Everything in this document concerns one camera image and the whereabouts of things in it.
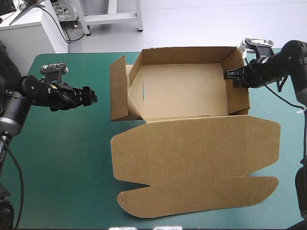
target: cardboard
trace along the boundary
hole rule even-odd
[[[145,49],[110,65],[111,120],[223,116],[249,109],[248,90],[223,72],[243,66],[235,47]]]
[[[147,123],[112,138],[114,177],[160,185],[249,175],[278,160],[279,133],[248,115]]]
[[[275,177],[189,181],[125,191],[118,195],[118,203],[131,215],[155,218],[255,205],[272,194],[277,185]]]
[[[111,120],[146,121],[111,140],[115,178],[150,185],[118,195],[125,211],[245,207],[274,192],[277,178],[248,175],[278,160],[280,127],[248,116],[248,90],[224,80],[243,65],[236,47],[145,49],[110,65]]]

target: floor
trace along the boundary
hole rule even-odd
[[[88,15],[106,13],[107,0],[83,0]],[[91,26],[70,53],[132,52],[162,46],[237,46],[242,38],[266,38],[282,47],[307,40],[304,0],[141,0],[144,31],[137,23]],[[135,10],[134,0],[118,0],[118,12]],[[71,39],[83,34],[69,29]]]

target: black cable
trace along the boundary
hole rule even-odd
[[[69,39],[69,40],[66,40],[65,36],[63,35],[62,31],[60,30],[60,28],[59,28],[59,26],[58,26],[58,24],[57,24],[57,22],[56,22],[56,20],[52,17],[52,15],[51,15],[48,11],[46,11],[44,8],[42,8],[42,7],[40,7],[40,6],[37,6],[37,5],[33,4],[33,3],[32,3],[31,1],[29,1],[29,0],[25,0],[25,1],[26,1],[28,4],[31,4],[31,5],[33,5],[33,6],[37,7],[37,8],[40,8],[41,10],[43,10],[44,12],[46,12],[46,13],[51,17],[51,19],[54,21],[55,25],[57,26],[59,33],[61,34],[62,38],[64,39],[64,41],[65,41],[67,44],[70,44],[71,42],[74,42],[74,41],[78,41],[78,40],[80,40],[81,38],[84,37],[85,34],[83,34],[81,37],[79,37],[78,39],[75,39],[75,40],[70,40],[70,39]]]
[[[248,67],[250,68],[250,70],[253,72],[253,74],[258,78],[258,80],[263,84],[263,86],[265,88],[267,88],[271,93],[273,93],[276,97],[278,97],[279,99],[283,100],[284,102],[286,102],[288,105],[293,106],[295,108],[299,108],[299,109],[304,109],[304,107],[300,106],[300,105],[296,105],[296,104],[292,104],[291,102],[287,101],[286,99],[284,99],[283,97],[279,96],[277,93],[275,93],[272,89],[270,89],[270,87],[268,87],[261,79],[261,77],[258,76],[258,74],[255,72],[255,70],[252,68],[252,66],[250,66],[248,59],[244,58]]]
[[[69,41],[69,42],[75,42],[75,41],[78,41],[78,40],[80,40],[81,38],[83,38],[84,37],[84,35],[85,35],[85,33],[83,33],[83,35],[81,36],[81,37],[79,37],[79,38],[77,38],[77,39],[74,39],[74,40],[71,40],[71,37],[69,36],[69,33],[67,32],[67,30],[66,30],[66,27],[63,25],[63,28],[64,28],[64,31],[66,32],[66,34],[67,34],[67,37],[68,37],[68,40],[67,41]]]
[[[66,32],[66,34],[67,34],[68,40],[70,41],[70,40],[71,40],[71,38],[69,37],[69,34],[68,34],[67,30],[66,30],[66,27],[65,27],[65,26],[63,26],[63,28],[64,28],[64,31],[65,31],[65,32]]]
[[[16,225],[15,225],[15,230],[18,229],[19,223],[20,223],[20,219],[21,219],[21,214],[23,212],[23,207],[24,207],[24,178],[23,178],[23,171],[16,159],[16,157],[14,156],[13,151],[9,148],[9,146],[6,144],[6,142],[4,141],[3,137],[0,135],[0,139],[4,145],[4,147],[6,148],[6,150],[9,152],[11,158],[13,159],[17,169],[18,169],[18,173],[19,173],[19,179],[20,179],[20,187],[21,187],[21,195],[20,195],[20,207],[19,207],[19,213],[18,213],[18,217],[17,217],[17,221],[16,221]]]

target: green table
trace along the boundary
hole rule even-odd
[[[302,158],[303,116],[265,88],[250,90],[250,114],[277,121],[282,126],[279,161],[254,173],[279,178],[279,186],[272,196],[252,207],[163,218],[141,219],[125,213],[116,201],[117,195],[138,185],[114,179],[110,140],[143,121],[109,121],[108,67],[122,55],[126,55],[128,63],[133,63],[138,53],[49,54],[35,59],[30,73],[38,78],[41,78],[42,65],[66,62],[70,71],[63,76],[64,81],[77,88],[91,86],[98,103],[53,113],[44,107],[31,108],[22,133],[11,145],[24,172],[21,228],[181,225],[184,228],[260,229],[286,228],[301,220],[294,178]],[[295,102],[290,80],[281,95]],[[17,213],[19,177],[10,157],[1,181],[12,193],[10,199]]]

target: white desk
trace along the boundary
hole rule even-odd
[[[15,0],[14,4],[17,8],[18,0]],[[45,0],[42,4],[58,23],[50,0]],[[61,37],[51,17],[39,8],[30,10],[15,23],[9,25],[19,12],[18,9],[13,16],[0,24],[0,40],[6,46],[9,57],[24,76],[27,75],[37,55],[67,53],[68,44]]]

